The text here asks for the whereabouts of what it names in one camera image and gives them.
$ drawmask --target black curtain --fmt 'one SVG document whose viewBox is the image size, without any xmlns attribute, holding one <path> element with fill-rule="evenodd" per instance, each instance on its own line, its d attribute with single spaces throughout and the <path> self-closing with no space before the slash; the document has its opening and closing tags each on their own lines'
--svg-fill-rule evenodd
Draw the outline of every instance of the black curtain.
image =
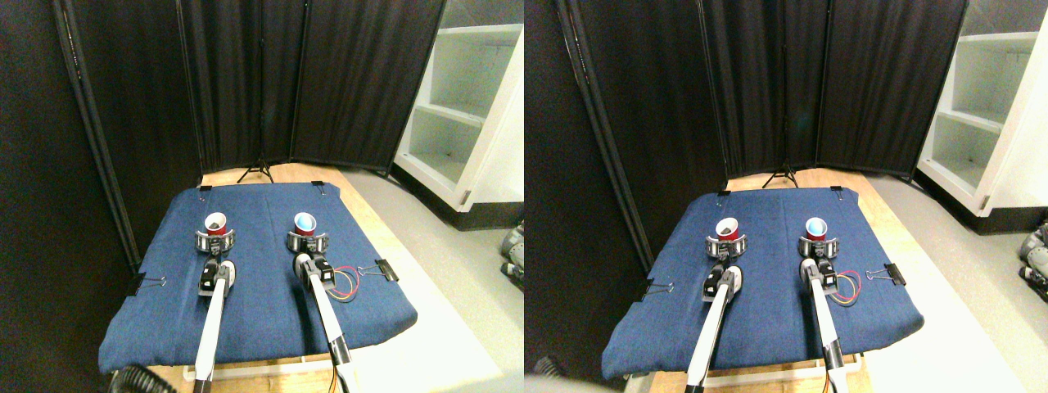
<svg viewBox="0 0 1048 393">
<path fill-rule="evenodd" d="M 691 0 L 569 3 L 585 64 L 577 69 L 595 90 L 652 261 L 689 203 L 726 183 L 699 8 Z"/>
<path fill-rule="evenodd" d="M 702 0 L 729 177 L 815 165 L 827 0 Z"/>
<path fill-rule="evenodd" d="M 309 7 L 291 156 L 387 171 L 443 1 L 318 1 Z"/>
<path fill-rule="evenodd" d="M 264 157 L 270 162 L 290 158 L 291 130 L 299 88 L 305 3 L 262 0 L 265 31 L 263 89 Z"/>
<path fill-rule="evenodd" d="M 171 199 L 201 176 L 177 4 L 67 3 L 85 95 L 99 122 L 94 129 L 105 137 L 141 255 Z"/>
<path fill-rule="evenodd" d="M 525 16 L 524 209 L 529 258 L 541 263 L 525 288 L 525 369 L 553 356 L 571 378 L 621 387 L 624 380 L 601 376 L 601 353 L 645 272 L 553 1 L 528 1 Z"/>
<path fill-rule="evenodd" d="M 835 0 L 821 166 L 911 176 L 964 16 L 964 0 Z"/>
<path fill-rule="evenodd" d="M 183 1 L 183 35 L 203 171 L 249 166 L 260 151 L 259 3 Z"/>
<path fill-rule="evenodd" d="M 732 177 L 773 171 L 786 158 L 781 3 L 698 3 L 709 45 L 709 72 L 717 96 L 714 105 L 720 112 L 727 174 Z"/>
<path fill-rule="evenodd" d="M 57 22 L 57 2 L 0 2 L 0 386 L 89 392 L 129 272 Z"/>
<path fill-rule="evenodd" d="M 786 44 L 785 157 L 794 169 L 815 166 L 823 63 L 826 59 L 826 16 L 829 0 L 782 0 Z"/>
</svg>

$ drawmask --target shelf compartment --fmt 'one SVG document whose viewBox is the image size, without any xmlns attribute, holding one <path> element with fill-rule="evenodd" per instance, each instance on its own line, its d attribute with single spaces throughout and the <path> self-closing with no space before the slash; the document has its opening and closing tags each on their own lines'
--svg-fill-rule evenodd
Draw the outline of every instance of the shelf compartment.
<svg viewBox="0 0 1048 393">
<path fill-rule="evenodd" d="M 436 114 L 436 115 L 444 116 L 444 117 L 447 117 L 447 118 L 456 121 L 456 122 L 464 123 L 464 124 L 473 126 L 473 127 L 477 127 L 477 128 L 484 127 L 484 117 L 481 117 L 481 116 L 478 116 L 478 115 L 475 115 L 475 114 L 471 114 L 471 113 L 466 113 L 466 112 L 463 112 L 463 111 L 460 111 L 460 110 L 455 110 L 455 109 L 452 109 L 452 108 L 445 108 L 445 107 L 442 107 L 442 106 L 439 106 L 439 105 L 433 105 L 433 104 L 417 104 L 417 105 L 415 105 L 415 108 L 423 110 L 423 111 L 427 111 L 427 112 L 430 112 L 430 113 L 433 113 L 433 114 Z"/>
<path fill-rule="evenodd" d="M 487 117 L 523 25 L 438 30 L 429 103 Z"/>
<path fill-rule="evenodd" d="M 979 187 L 1000 133 L 987 132 L 967 118 L 941 115 L 935 122 L 932 159 L 962 179 Z"/>
<path fill-rule="evenodd" d="M 998 135 L 1001 134 L 1001 129 L 1004 128 L 1004 125 L 1002 123 L 996 122 L 987 117 L 992 116 L 994 118 L 999 118 L 1001 122 L 1003 122 L 1004 118 L 1007 116 L 1007 114 L 989 113 L 987 111 L 978 111 L 977 113 L 978 114 L 965 113 L 957 110 L 940 110 L 939 116 L 946 117 L 955 122 L 964 123 L 968 126 L 977 127 Z"/>
<path fill-rule="evenodd" d="M 1036 32 L 961 37 L 949 109 L 1003 124 L 1036 41 Z"/>
<path fill-rule="evenodd" d="M 458 183 L 480 137 L 480 129 L 479 124 L 418 106 L 412 115 L 408 154 L 445 176 L 451 183 Z"/>
</svg>

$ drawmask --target white bookshelf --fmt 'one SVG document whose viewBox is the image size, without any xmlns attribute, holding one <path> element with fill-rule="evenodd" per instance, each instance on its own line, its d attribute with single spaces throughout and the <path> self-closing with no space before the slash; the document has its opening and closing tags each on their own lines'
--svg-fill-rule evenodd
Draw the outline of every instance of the white bookshelf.
<svg viewBox="0 0 1048 393">
<path fill-rule="evenodd" d="M 1031 148 L 1010 143 L 1036 132 L 1023 117 L 1048 110 L 1027 105 L 1044 63 L 1036 39 L 1038 31 L 1022 31 L 957 41 L 917 168 L 978 217 L 989 215 L 991 194 L 1007 182 L 1000 175 L 1009 149 Z"/>
<path fill-rule="evenodd" d="M 524 200 L 523 30 L 518 23 L 437 31 L 394 162 L 457 212 Z M 520 166 L 502 165 L 517 155 Z"/>
</svg>

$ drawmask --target gray floor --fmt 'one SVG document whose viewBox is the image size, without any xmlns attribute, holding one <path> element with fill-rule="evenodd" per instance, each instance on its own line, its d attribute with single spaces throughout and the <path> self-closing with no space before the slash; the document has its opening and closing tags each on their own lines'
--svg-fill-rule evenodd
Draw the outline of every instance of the gray floor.
<svg viewBox="0 0 1048 393">
<path fill-rule="evenodd" d="M 499 271 L 508 231 L 459 232 L 414 196 L 367 171 L 343 175 L 422 266 L 503 373 L 524 372 L 524 293 Z"/>
<path fill-rule="evenodd" d="M 1026 234 L 979 236 L 916 184 L 890 176 L 867 177 L 968 306 L 1023 386 L 1030 392 L 1048 392 L 1048 304 L 1018 275 L 1023 262 L 1017 250 Z"/>
</svg>

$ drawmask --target red cup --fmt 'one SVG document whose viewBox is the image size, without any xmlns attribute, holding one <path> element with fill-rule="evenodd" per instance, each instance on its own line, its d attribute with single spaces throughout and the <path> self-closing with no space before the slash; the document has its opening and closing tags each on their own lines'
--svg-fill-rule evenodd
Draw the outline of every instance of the red cup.
<svg viewBox="0 0 1048 393">
<path fill-rule="evenodd" d="M 739 220 L 732 217 L 717 223 L 717 238 L 720 240 L 736 240 L 739 238 Z"/>
<path fill-rule="evenodd" d="M 812 217 L 804 223 L 804 228 L 808 232 L 808 240 L 825 241 L 829 225 L 822 218 Z"/>
<path fill-rule="evenodd" d="M 316 219 L 309 213 L 294 215 L 294 233 L 302 236 L 313 236 L 316 231 Z"/>
<path fill-rule="evenodd" d="M 203 227 L 208 228 L 208 235 L 225 235 L 225 215 L 215 212 L 203 219 Z"/>
</svg>

